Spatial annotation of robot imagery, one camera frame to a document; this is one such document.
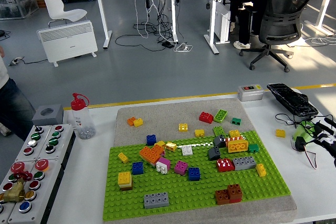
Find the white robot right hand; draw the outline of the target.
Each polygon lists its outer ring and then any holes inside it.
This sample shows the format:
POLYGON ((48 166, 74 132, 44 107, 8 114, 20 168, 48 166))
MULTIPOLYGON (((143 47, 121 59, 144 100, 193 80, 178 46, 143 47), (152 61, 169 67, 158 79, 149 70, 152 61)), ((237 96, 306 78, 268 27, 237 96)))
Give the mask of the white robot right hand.
POLYGON ((334 130, 325 126, 320 122, 313 124, 313 137, 314 142, 322 147, 324 147, 330 155, 334 158, 335 164, 335 138, 334 130))

